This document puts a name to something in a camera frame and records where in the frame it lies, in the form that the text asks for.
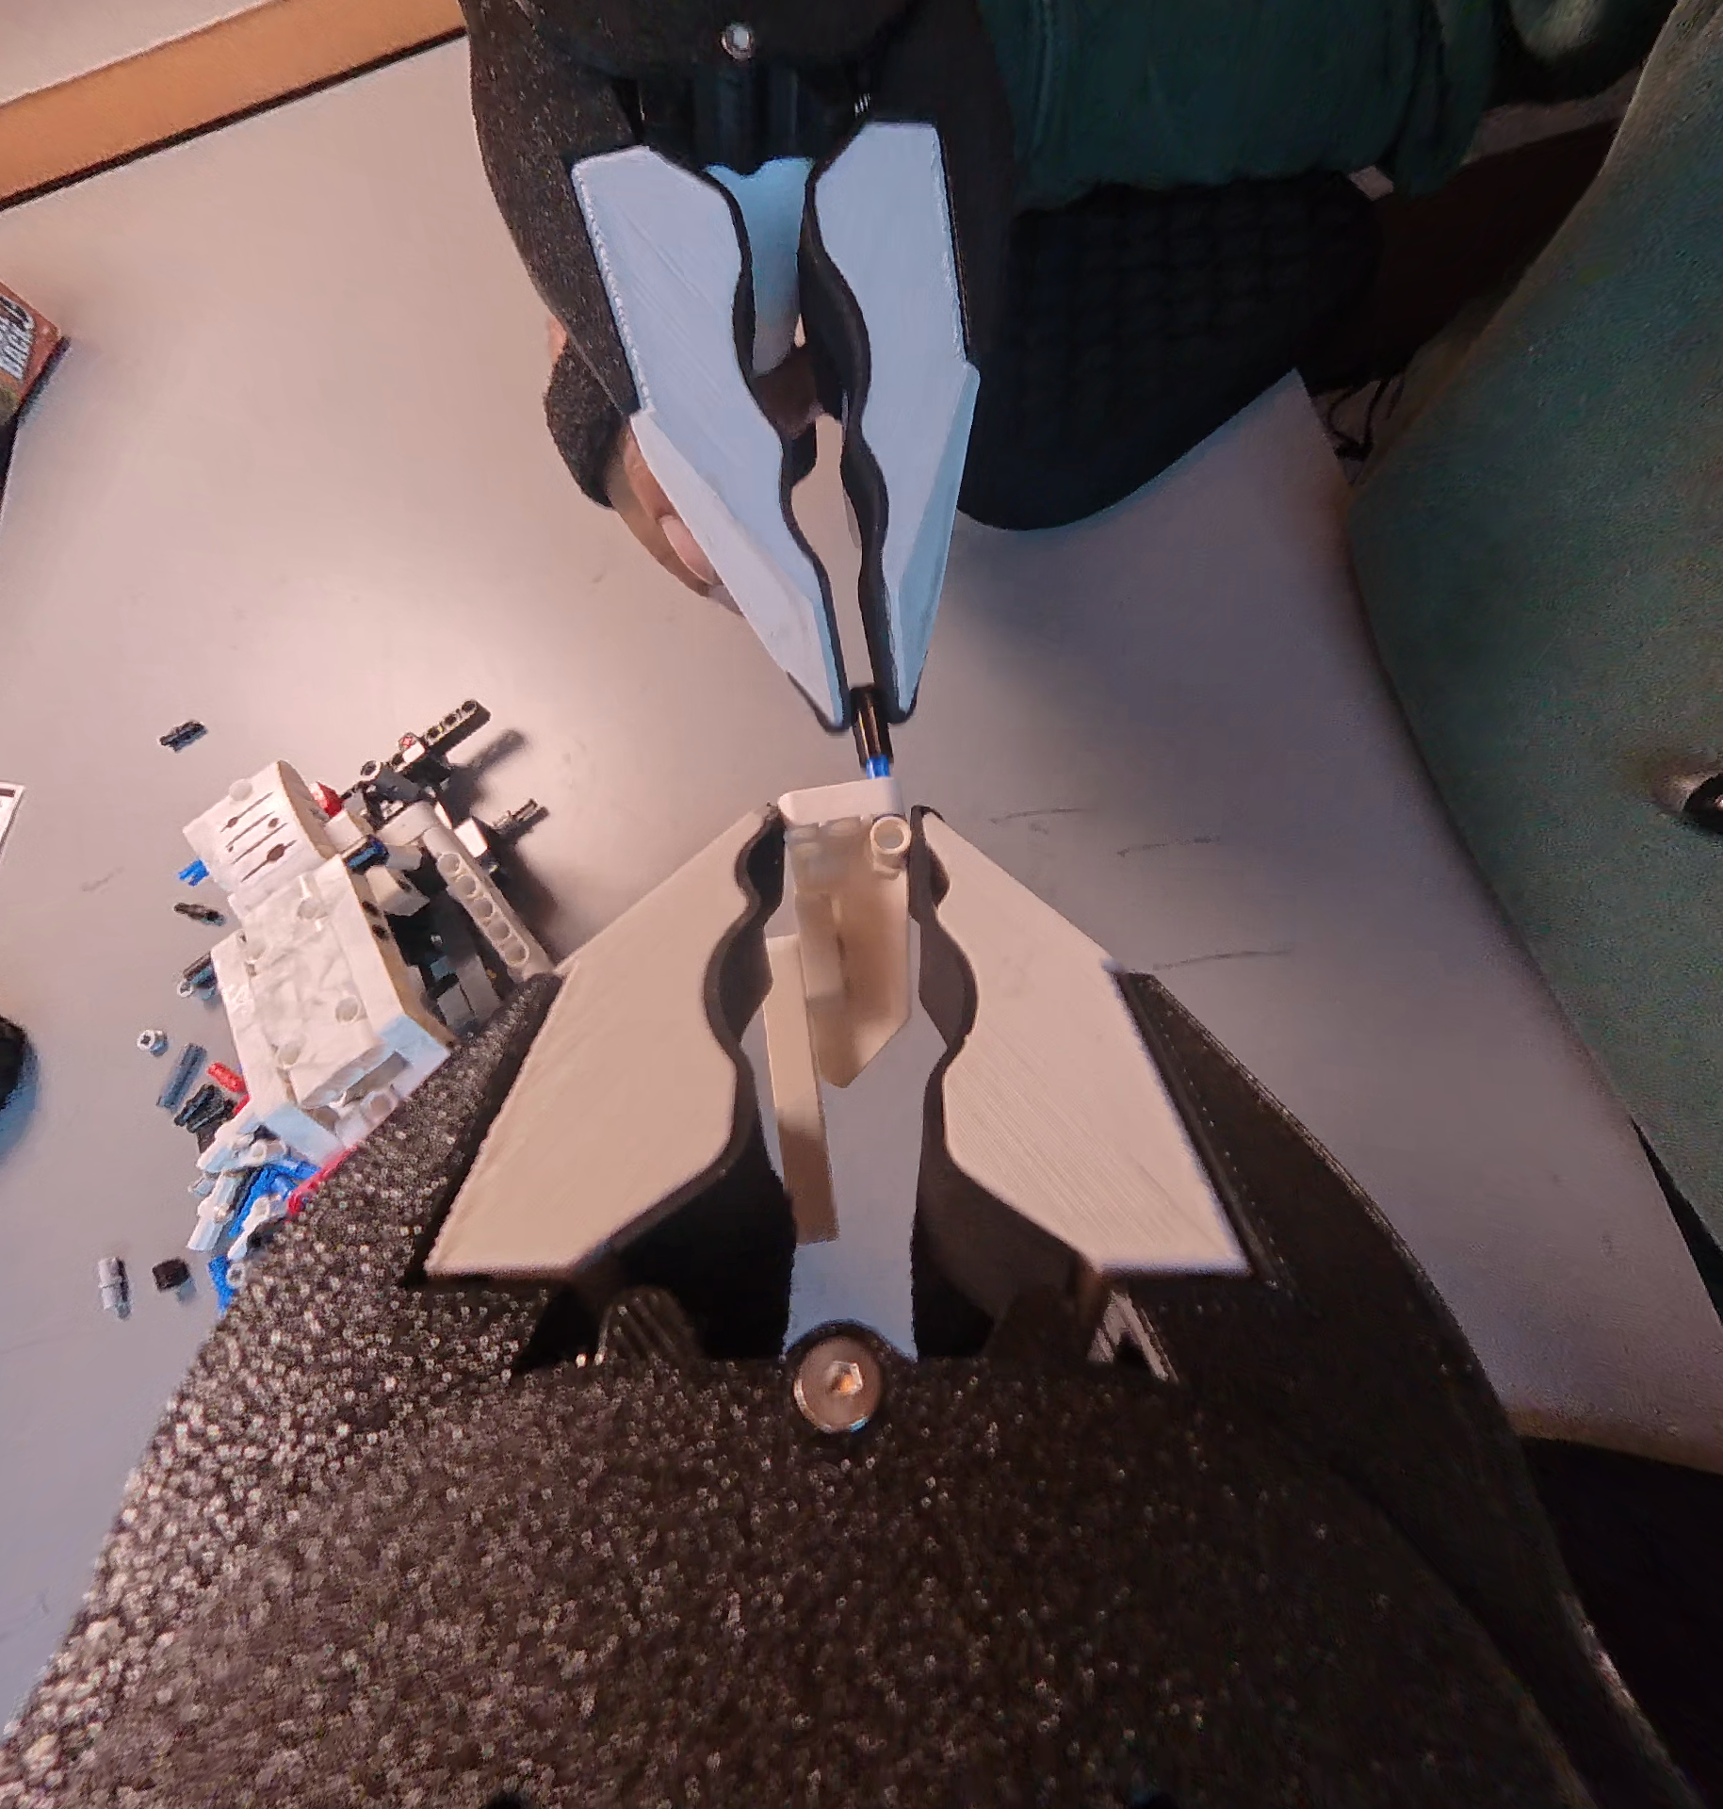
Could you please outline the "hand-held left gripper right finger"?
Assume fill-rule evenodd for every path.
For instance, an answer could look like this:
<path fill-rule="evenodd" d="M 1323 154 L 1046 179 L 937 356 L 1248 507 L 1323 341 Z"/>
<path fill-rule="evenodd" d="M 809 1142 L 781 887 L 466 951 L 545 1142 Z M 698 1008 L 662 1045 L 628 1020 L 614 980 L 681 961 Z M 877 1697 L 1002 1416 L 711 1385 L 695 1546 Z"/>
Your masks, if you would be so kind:
<path fill-rule="evenodd" d="M 1094 1295 L 1175 1272 L 1245 1275 L 1109 955 L 937 813 L 917 816 L 925 1083 L 917 1279 L 973 1315 L 1031 1289 Z"/>

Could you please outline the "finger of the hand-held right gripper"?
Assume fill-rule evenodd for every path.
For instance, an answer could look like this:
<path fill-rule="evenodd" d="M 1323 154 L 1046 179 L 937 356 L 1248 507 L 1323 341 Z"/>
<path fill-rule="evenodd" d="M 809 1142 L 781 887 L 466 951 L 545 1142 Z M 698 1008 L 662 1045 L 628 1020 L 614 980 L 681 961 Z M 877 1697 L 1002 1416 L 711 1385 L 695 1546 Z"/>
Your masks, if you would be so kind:
<path fill-rule="evenodd" d="M 794 348 L 806 155 L 751 176 L 660 148 L 576 159 L 570 184 L 622 338 L 628 435 L 662 496 L 680 561 L 736 608 L 829 729 L 851 725 L 832 586 L 788 500 L 788 441 L 755 353 Z"/>
<path fill-rule="evenodd" d="M 906 722 L 937 626 L 976 399 L 933 124 L 870 121 L 809 176 L 801 281 L 836 380 L 861 530 L 856 611 L 884 722 Z"/>

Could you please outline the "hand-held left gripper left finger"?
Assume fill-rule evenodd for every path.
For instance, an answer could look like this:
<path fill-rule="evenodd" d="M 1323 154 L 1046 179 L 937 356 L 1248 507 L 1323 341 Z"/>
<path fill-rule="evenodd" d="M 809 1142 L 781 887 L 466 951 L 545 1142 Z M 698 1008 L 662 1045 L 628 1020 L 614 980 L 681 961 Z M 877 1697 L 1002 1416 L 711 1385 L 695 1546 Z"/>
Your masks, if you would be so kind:
<path fill-rule="evenodd" d="M 698 1331 L 785 1331 L 788 1196 L 741 1056 L 781 883 L 768 807 L 561 964 L 426 1279 L 660 1286 Z"/>

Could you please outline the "white curved panel piece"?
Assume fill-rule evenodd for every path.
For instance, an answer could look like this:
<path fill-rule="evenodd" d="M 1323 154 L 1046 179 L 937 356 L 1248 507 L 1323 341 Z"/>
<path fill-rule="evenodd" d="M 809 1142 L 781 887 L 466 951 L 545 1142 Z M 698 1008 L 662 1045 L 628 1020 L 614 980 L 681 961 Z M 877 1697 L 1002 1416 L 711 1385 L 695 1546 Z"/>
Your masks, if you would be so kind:
<path fill-rule="evenodd" d="M 824 1096 L 855 1085 L 914 1022 L 914 823 L 893 778 L 785 795 L 790 929 L 764 939 L 768 1157 L 801 1246 L 842 1233 Z"/>

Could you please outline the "white brick-built truck model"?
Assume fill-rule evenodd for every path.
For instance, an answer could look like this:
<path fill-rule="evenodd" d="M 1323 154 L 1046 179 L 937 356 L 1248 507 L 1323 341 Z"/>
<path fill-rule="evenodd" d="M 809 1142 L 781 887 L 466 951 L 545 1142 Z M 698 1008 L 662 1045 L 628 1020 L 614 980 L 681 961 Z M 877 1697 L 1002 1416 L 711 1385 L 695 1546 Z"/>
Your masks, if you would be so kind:
<path fill-rule="evenodd" d="M 269 763 L 187 829 L 222 892 L 213 989 L 244 1104 L 312 1161 L 375 1131 L 519 984 L 555 964 L 499 887 L 499 858 L 538 819 L 451 807 L 458 750 L 490 725 L 466 700 L 342 791 Z"/>

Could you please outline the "person's right forearm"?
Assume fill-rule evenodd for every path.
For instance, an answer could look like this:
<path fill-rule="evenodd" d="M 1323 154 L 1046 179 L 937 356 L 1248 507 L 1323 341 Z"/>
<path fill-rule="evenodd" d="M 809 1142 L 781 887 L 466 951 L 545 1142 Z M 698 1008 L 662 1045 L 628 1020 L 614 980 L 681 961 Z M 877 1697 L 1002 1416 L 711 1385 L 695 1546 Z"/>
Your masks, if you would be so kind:
<path fill-rule="evenodd" d="M 1507 103 L 1585 98 L 1673 5 L 983 5 L 1022 208 L 1381 170 L 1432 194 Z"/>

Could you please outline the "grey desk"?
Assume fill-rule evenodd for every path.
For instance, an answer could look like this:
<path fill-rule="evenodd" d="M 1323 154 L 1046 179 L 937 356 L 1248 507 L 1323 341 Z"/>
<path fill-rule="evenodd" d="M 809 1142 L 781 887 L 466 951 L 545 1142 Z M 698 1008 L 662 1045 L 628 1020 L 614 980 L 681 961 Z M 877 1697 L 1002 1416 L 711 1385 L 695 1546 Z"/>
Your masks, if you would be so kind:
<path fill-rule="evenodd" d="M 736 816 L 855 774 L 734 614 L 557 465 L 461 46 L 0 215 L 69 348 L 0 517 L 0 1733 L 63 1637 L 213 1295 L 151 1289 L 222 1051 L 178 997 L 183 823 L 351 780 L 479 700 L 529 916 L 593 938 Z M 1389 706 L 1349 488 L 1284 380 L 1071 530 L 958 523 L 914 803 L 1153 970 L 1389 1215 L 1525 1434 L 1723 1469 L 1723 1331 L 1626 1111 Z"/>

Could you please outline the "person's right hand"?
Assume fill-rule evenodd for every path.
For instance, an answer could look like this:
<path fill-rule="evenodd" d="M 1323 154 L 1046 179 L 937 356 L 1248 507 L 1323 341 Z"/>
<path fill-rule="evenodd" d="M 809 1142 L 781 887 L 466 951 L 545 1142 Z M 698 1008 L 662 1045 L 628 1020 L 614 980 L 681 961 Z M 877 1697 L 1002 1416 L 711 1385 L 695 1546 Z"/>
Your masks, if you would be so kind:
<path fill-rule="evenodd" d="M 653 481 L 628 420 L 610 404 L 586 362 L 569 348 L 564 324 L 545 319 L 545 335 L 552 362 L 545 421 L 575 486 L 591 502 L 612 507 L 669 579 L 681 581 L 695 597 L 734 608 L 711 558 Z"/>

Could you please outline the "loose small building parts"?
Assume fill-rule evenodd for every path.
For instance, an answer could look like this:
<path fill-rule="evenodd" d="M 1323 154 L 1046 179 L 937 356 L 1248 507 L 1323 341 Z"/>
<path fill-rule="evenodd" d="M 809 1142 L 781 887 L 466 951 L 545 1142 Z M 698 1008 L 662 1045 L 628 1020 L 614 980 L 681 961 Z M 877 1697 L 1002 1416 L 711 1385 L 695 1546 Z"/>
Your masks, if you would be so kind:
<path fill-rule="evenodd" d="M 162 1260 L 151 1284 L 187 1295 L 192 1260 L 204 1260 L 225 1310 L 297 1195 L 342 1148 L 292 1092 L 280 1005 L 260 1005 L 260 960 L 290 945 L 286 933 L 264 939 L 260 906 L 290 880 L 315 876 L 332 858 L 332 840 L 321 795 L 286 763 L 234 780 L 187 827 L 187 840 L 192 864 L 178 880 L 213 883 L 222 906 L 181 902 L 178 912 L 222 928 L 222 938 L 183 967 L 178 997 L 222 1008 L 234 1056 L 213 1063 L 205 1047 L 187 1045 L 158 1092 L 158 1111 L 197 1142 L 197 1180 L 187 1254 Z"/>

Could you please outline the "wood-edged grey table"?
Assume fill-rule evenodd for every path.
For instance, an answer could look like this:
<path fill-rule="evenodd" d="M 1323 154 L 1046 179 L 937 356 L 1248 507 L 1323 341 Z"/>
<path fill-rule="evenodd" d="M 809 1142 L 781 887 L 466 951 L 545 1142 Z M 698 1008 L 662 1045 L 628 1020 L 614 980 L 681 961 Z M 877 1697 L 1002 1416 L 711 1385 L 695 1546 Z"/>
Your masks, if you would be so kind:
<path fill-rule="evenodd" d="M 0 211 L 458 36 L 458 5 L 0 5 Z"/>

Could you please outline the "green sweatshirt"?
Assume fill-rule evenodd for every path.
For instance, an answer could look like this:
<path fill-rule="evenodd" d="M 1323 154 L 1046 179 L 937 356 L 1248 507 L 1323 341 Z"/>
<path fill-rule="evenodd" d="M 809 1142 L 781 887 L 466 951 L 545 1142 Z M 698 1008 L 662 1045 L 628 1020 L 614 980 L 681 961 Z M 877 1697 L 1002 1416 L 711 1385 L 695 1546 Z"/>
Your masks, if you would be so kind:
<path fill-rule="evenodd" d="M 1723 5 L 1365 481 L 1353 558 L 1465 849 L 1723 1252 Z"/>

